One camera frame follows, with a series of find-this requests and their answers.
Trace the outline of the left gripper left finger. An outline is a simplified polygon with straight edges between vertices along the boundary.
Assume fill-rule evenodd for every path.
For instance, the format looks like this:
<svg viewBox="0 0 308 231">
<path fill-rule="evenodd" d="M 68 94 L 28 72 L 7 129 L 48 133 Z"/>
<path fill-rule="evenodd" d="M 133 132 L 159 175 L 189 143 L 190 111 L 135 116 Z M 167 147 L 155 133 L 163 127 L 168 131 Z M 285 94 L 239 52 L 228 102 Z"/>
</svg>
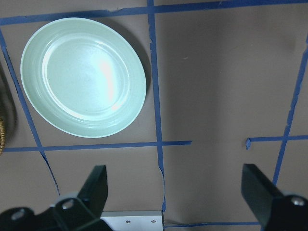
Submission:
<svg viewBox="0 0 308 231">
<path fill-rule="evenodd" d="M 77 194 L 87 209 L 97 218 L 101 217 L 108 198 L 106 165 L 95 166 Z"/>
</svg>

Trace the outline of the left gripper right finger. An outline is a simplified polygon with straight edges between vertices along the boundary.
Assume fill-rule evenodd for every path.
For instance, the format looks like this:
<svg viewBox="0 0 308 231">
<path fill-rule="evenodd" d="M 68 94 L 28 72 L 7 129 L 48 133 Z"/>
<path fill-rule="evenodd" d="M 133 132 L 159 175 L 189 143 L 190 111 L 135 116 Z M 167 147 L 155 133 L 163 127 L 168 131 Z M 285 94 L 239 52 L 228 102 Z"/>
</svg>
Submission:
<svg viewBox="0 0 308 231">
<path fill-rule="evenodd" d="M 255 164 L 243 165 L 241 193 L 261 225 L 269 224 L 274 202 L 284 198 L 284 194 Z"/>
</svg>

